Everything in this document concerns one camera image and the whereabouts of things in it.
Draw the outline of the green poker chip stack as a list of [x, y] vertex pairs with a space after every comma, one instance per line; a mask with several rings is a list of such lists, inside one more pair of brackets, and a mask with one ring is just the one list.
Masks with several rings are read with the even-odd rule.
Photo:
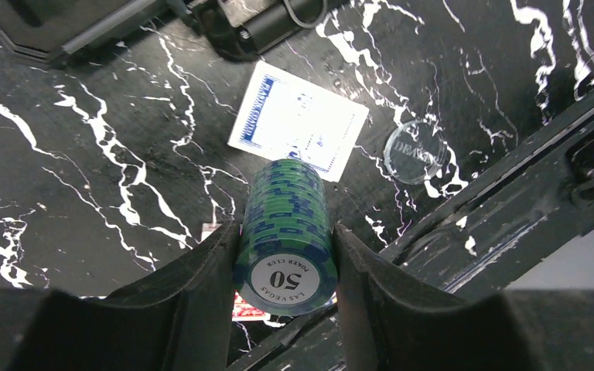
[[298, 316], [333, 296], [338, 268], [323, 181], [285, 158], [255, 176], [233, 269], [237, 293], [272, 315]]

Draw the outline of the blue playing card deck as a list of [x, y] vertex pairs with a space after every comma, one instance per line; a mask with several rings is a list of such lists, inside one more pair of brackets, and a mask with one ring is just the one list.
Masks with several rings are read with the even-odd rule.
[[338, 182], [368, 114], [362, 104], [260, 61], [228, 144], [271, 161], [301, 160]]

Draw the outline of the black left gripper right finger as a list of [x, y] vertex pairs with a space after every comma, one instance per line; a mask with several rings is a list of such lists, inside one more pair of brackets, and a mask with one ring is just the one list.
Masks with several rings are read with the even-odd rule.
[[594, 290], [501, 291], [467, 301], [333, 231], [349, 370], [594, 370]]

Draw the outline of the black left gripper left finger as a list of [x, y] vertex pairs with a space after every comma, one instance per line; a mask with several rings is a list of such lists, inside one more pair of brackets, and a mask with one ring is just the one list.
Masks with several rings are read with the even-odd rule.
[[223, 370], [239, 225], [103, 299], [0, 289], [0, 370]]

